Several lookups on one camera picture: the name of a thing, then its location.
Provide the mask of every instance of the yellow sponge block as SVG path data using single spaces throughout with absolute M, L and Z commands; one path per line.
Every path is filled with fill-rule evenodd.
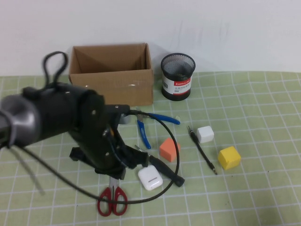
M 239 153 L 233 146 L 221 150 L 218 155 L 218 161 L 225 170 L 238 166 L 240 159 Z

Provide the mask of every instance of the orange sponge block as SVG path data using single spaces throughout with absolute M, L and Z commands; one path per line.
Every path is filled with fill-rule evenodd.
M 160 146 L 160 155 L 167 161 L 172 162 L 176 158 L 176 151 L 174 141 L 171 138 L 167 138 Z

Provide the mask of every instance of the mesh pen holder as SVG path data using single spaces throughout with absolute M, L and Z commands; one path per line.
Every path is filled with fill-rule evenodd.
M 191 76 L 195 68 L 195 61 L 189 55 L 172 53 L 164 57 L 161 61 L 162 94 L 173 101 L 186 99 L 190 95 Z

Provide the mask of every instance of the black handle tool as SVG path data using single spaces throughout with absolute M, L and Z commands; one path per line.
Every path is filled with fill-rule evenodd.
M 135 147 L 141 151 L 141 152 L 145 152 L 143 149 L 141 149 L 140 147 L 138 147 L 137 145 L 135 145 Z M 154 157 L 153 155 L 149 154 L 149 162 L 163 175 L 165 175 L 166 177 L 168 177 L 169 179 L 171 179 L 175 185 L 177 185 L 178 187 L 181 187 L 184 182 L 185 179 L 180 177 L 179 175 L 175 175 L 174 172 L 164 163 L 162 162 L 160 159 Z
M 210 162 L 210 160 L 209 160 L 209 159 L 207 158 L 207 156 L 205 155 L 203 149 L 202 149 L 201 146 L 199 145 L 197 135 L 193 132 L 192 129 L 190 129 L 189 126 L 188 126 L 188 132 L 189 132 L 189 135 L 190 135 L 192 141 L 196 144 L 196 146 L 197 146 L 199 152 L 201 153 L 201 155 L 203 156 L 203 158 L 204 158 L 205 161 L 207 162 L 207 164 L 208 164 L 208 166 L 210 167 L 210 169 L 212 169 L 213 173 L 214 173 L 215 175 L 217 175 L 217 172 L 216 172 L 216 170 L 215 170 L 214 165 L 212 164 L 212 162 Z

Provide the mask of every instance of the open cardboard box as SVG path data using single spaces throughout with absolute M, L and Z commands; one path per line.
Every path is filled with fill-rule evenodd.
M 106 104 L 153 102 L 153 71 L 147 43 L 73 47 L 69 79 L 94 89 Z

